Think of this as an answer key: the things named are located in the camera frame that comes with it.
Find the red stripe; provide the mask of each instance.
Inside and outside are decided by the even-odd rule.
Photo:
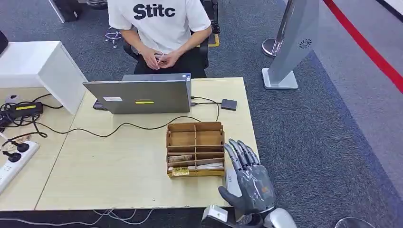
[[[403,77],[390,65],[385,58],[365,39],[363,35],[347,19],[342,11],[337,7],[333,0],[323,0],[330,11],[334,14],[340,24],[347,30],[350,36],[357,42],[368,57],[379,67],[379,69],[394,83],[394,85],[403,93]]]

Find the laptop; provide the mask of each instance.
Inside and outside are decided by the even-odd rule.
[[[112,114],[190,112],[191,74],[125,75],[83,85]]]

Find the white sticker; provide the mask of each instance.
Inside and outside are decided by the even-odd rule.
[[[104,97],[105,101],[123,101],[119,96]]]

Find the speaker grille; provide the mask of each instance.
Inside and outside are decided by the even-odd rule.
[[[300,49],[307,49],[308,47],[310,47],[312,44],[312,40],[311,39],[303,39],[300,43],[299,43],[299,48]]]

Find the yellow sticker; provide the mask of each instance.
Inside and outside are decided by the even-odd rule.
[[[186,175],[189,175],[189,168],[188,167],[178,167],[178,168],[173,168],[172,169],[172,176],[173,177],[186,176]]]
[[[25,107],[18,107],[15,108],[15,110],[23,110],[23,109],[30,109],[30,108],[36,108],[36,105],[31,105],[31,106],[25,106]]]
[[[136,101],[136,104],[141,105],[141,104],[154,104],[154,101]]]

